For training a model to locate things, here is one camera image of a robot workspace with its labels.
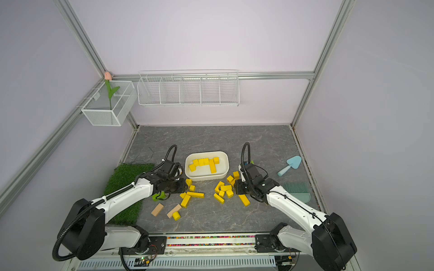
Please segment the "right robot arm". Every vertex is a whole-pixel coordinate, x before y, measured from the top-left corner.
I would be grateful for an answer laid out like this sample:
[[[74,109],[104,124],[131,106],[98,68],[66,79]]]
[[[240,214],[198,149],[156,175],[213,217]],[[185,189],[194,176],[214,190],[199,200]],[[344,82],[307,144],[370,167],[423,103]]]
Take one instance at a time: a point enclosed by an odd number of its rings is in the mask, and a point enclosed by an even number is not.
[[[274,207],[288,216],[301,229],[279,224],[271,234],[277,240],[277,248],[294,248],[312,256],[324,271],[343,271],[357,253],[356,244],[344,220],[315,210],[303,203],[272,178],[259,173],[259,167],[242,162],[241,178],[236,182],[238,195],[250,195],[252,199]]]

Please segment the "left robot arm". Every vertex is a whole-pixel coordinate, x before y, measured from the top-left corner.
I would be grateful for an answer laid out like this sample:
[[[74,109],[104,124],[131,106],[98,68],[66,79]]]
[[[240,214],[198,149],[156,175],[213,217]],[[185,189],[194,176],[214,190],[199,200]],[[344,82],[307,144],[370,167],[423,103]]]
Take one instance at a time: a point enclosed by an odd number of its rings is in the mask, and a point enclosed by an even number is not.
[[[149,172],[138,175],[127,186],[92,201],[80,199],[73,204],[52,249],[52,258],[63,262],[72,258],[86,260],[97,252],[132,249],[150,250],[149,233],[138,226],[109,226],[118,214],[145,198],[165,193],[186,192],[185,170],[172,160],[164,160]]]

